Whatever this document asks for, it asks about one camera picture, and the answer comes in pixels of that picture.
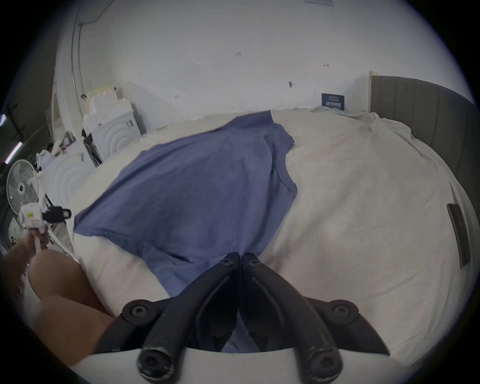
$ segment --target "pipe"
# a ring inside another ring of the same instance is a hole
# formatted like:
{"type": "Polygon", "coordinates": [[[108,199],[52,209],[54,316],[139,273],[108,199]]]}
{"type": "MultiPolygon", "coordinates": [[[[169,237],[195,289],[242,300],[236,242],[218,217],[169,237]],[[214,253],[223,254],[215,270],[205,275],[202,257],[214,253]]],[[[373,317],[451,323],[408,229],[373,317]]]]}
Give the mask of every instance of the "pipe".
{"type": "Polygon", "coordinates": [[[100,20],[100,17],[103,16],[103,14],[105,13],[105,11],[110,7],[110,5],[112,5],[112,3],[113,3],[114,1],[115,1],[115,0],[112,0],[112,1],[110,2],[110,4],[107,5],[107,7],[103,10],[103,12],[100,14],[100,16],[98,16],[95,20],[89,21],[89,22],[87,22],[87,23],[79,23],[78,25],[89,25],[89,24],[96,23],[98,20],[100,20]]]}
{"type": "Polygon", "coordinates": [[[89,22],[87,22],[87,23],[81,23],[81,22],[78,23],[79,30],[78,30],[78,52],[77,52],[77,58],[78,58],[78,75],[79,75],[79,77],[80,77],[80,86],[82,87],[82,95],[85,94],[84,83],[83,83],[83,81],[82,81],[82,71],[81,71],[81,69],[80,69],[80,33],[82,33],[82,27],[83,27],[84,25],[89,25],[89,24],[96,23],[98,20],[100,20],[100,17],[103,16],[103,14],[105,13],[105,11],[110,7],[110,5],[113,4],[114,1],[115,1],[115,0],[112,0],[112,1],[110,2],[110,4],[108,4],[107,7],[103,10],[103,12],[100,14],[100,16],[98,16],[95,20],[89,21],[89,22]]]}
{"type": "Polygon", "coordinates": [[[76,17],[75,17],[75,23],[73,24],[72,47],[71,47],[71,50],[70,50],[70,59],[71,59],[71,63],[72,63],[73,91],[75,92],[75,99],[77,100],[78,111],[80,112],[80,115],[82,115],[82,119],[83,119],[84,115],[83,115],[83,113],[82,113],[82,109],[80,108],[80,102],[78,101],[77,87],[75,86],[75,74],[74,74],[74,72],[73,72],[73,37],[75,36],[75,27],[77,26],[78,15],[80,14],[80,10],[82,9],[82,6],[83,6],[83,2],[82,2],[82,5],[78,8],[78,12],[77,12],[77,15],[76,15],[76,17]]]}
{"type": "Polygon", "coordinates": [[[80,34],[82,33],[82,23],[78,24],[78,49],[77,49],[77,59],[78,59],[78,76],[80,78],[80,86],[82,87],[82,95],[85,94],[84,83],[82,81],[82,71],[80,70],[80,34]]]}

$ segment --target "white bedding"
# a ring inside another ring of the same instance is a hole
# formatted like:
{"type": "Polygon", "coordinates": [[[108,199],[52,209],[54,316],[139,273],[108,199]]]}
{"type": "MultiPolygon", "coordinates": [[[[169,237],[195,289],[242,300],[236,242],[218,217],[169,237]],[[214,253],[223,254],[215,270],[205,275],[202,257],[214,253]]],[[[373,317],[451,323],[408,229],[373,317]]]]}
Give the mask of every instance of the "white bedding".
{"type": "MultiPolygon", "coordinates": [[[[78,191],[73,215],[98,198],[143,150],[215,129],[239,114],[170,125],[131,143],[78,191]]],[[[295,140],[286,158],[298,196],[260,259],[301,294],[345,299],[411,365],[445,335],[479,270],[480,227],[448,166],[402,123],[376,114],[272,111],[295,140]],[[448,203],[461,206],[471,262],[459,268],[448,203]]],[[[165,290],[143,260],[104,238],[74,235],[75,255],[112,315],[165,290]]]]}

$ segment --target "gray headboard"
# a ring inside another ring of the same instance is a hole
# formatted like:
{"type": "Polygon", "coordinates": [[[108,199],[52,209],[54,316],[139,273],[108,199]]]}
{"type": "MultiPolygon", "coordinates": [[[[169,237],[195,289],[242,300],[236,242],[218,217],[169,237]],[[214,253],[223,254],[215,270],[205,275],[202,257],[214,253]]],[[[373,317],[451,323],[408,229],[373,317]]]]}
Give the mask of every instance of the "gray headboard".
{"type": "Polygon", "coordinates": [[[370,112],[404,123],[433,148],[465,189],[480,219],[480,116],[463,96],[422,80],[372,76],[370,112]]]}

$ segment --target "white bed sheet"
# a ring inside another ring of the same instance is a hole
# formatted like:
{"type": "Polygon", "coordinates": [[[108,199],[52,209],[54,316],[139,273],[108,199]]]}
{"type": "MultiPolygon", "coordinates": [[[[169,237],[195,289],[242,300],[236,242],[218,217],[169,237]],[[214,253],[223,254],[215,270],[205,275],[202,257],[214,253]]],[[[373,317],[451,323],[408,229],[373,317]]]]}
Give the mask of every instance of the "white bed sheet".
{"type": "MultiPolygon", "coordinates": [[[[141,151],[237,115],[170,125],[134,141],[90,176],[71,201],[73,215],[141,151]]],[[[305,296],[354,302],[392,358],[413,364],[451,327],[478,274],[480,227],[463,188],[402,123],[306,109],[272,117],[295,140],[286,164],[298,196],[260,259],[305,296]],[[448,203],[461,206],[468,225],[471,263],[463,269],[448,203]]],[[[74,234],[73,246],[112,315],[134,299],[168,297],[143,260],[105,238],[74,234]]]]}

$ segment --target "black mount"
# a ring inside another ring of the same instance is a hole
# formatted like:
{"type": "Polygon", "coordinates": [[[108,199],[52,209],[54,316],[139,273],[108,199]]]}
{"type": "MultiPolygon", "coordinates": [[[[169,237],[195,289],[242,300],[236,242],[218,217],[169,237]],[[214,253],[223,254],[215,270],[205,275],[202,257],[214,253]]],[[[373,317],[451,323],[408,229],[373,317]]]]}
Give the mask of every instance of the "black mount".
{"type": "Polygon", "coordinates": [[[43,219],[50,224],[61,223],[72,217],[72,211],[60,206],[51,205],[42,215],[43,219]]]}
{"type": "Polygon", "coordinates": [[[93,353],[141,348],[139,373],[150,382],[171,383],[184,348],[221,352],[237,312],[260,352],[295,349],[305,383],[331,383],[340,375],[338,349],[389,355],[355,304],[303,297],[252,253],[241,259],[229,253],[177,297],[129,302],[93,353]]]}

